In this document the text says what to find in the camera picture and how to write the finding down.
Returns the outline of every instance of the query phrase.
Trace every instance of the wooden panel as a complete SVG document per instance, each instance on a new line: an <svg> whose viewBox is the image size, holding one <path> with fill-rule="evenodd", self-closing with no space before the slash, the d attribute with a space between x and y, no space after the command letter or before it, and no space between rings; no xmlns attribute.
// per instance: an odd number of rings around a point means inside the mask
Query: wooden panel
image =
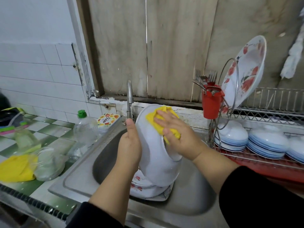
<svg viewBox="0 0 304 228"><path fill-rule="evenodd" d="M146 1L148 96L189 101L194 66L205 68L217 0Z"/></svg>
<svg viewBox="0 0 304 228"><path fill-rule="evenodd" d="M147 96L145 0L89 0L106 94Z"/></svg>
<svg viewBox="0 0 304 228"><path fill-rule="evenodd" d="M235 57L251 38L264 35L267 56L259 86L277 87L288 50L302 24L298 16L303 6L304 0L219 0L206 69L220 72L225 62ZM279 87L303 88L303 67L301 60L294 78L282 80Z"/></svg>

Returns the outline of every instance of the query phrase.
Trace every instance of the left hand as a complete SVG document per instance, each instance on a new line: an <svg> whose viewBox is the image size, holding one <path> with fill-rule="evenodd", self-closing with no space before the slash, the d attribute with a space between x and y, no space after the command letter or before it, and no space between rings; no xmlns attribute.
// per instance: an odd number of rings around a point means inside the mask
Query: left hand
<svg viewBox="0 0 304 228"><path fill-rule="evenodd" d="M126 125L127 132L120 138L115 165L131 170L134 175L141 159L141 143L133 120L127 119Z"/></svg>

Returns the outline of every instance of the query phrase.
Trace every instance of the green bottle cap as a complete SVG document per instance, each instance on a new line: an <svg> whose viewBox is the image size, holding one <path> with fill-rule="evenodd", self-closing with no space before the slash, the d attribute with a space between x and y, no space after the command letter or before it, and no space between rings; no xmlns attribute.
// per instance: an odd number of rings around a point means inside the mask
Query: green bottle cap
<svg viewBox="0 0 304 228"><path fill-rule="evenodd" d="M87 113L85 112L84 109L78 110L78 118L79 119L85 118L86 116L87 116Z"/></svg>

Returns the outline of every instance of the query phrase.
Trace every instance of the dishes in sink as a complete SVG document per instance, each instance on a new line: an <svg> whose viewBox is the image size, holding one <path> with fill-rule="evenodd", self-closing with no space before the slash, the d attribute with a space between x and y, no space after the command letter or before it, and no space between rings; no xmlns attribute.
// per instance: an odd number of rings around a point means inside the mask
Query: dishes in sink
<svg viewBox="0 0 304 228"><path fill-rule="evenodd" d="M165 195L162 194L170 188L169 191ZM155 201L156 199L154 197L157 197L158 195L161 197L161 199L164 199L165 201L171 192L171 186L165 186L165 187L158 187L155 186L152 182L150 182L144 175L143 173L138 170L132 180L131 183L131 189L130 189L130 195L141 198L141 199L146 199L150 201Z"/></svg>
<svg viewBox="0 0 304 228"><path fill-rule="evenodd" d="M289 145L286 154L292 159L304 164L304 136L290 138Z"/></svg>
<svg viewBox="0 0 304 228"><path fill-rule="evenodd" d="M225 123L220 123L218 128L223 128L224 125ZM214 142L225 150L241 152L248 143L248 133L240 123L229 121L222 130L215 133Z"/></svg>
<svg viewBox="0 0 304 228"><path fill-rule="evenodd" d="M265 158L280 159L289 148L287 137L275 126L249 131L247 148Z"/></svg>
<svg viewBox="0 0 304 228"><path fill-rule="evenodd" d="M158 187L168 187L177 178L181 160L174 161L167 153L164 137L146 120L146 115L161 107L152 104L144 108L136 120L136 128L142 146L139 162L143 175Z"/></svg>
<svg viewBox="0 0 304 228"><path fill-rule="evenodd" d="M236 94L235 107L238 107L258 86L264 72L267 43L264 36L256 36L251 39L235 58L239 67L239 87ZM225 100L228 106L224 106L222 113L227 113L232 107L237 84L237 69L235 62L230 66L222 83Z"/></svg>

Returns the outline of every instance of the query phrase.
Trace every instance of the black sleeve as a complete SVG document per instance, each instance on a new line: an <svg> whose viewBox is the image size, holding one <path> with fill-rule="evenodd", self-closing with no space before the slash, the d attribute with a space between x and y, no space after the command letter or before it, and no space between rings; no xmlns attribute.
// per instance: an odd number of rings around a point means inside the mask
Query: black sleeve
<svg viewBox="0 0 304 228"><path fill-rule="evenodd" d="M94 227L123 227L100 208L91 203L84 202L66 228L94 228Z"/></svg>
<svg viewBox="0 0 304 228"><path fill-rule="evenodd" d="M304 199L245 166L224 182L219 206L230 228L303 227Z"/></svg>

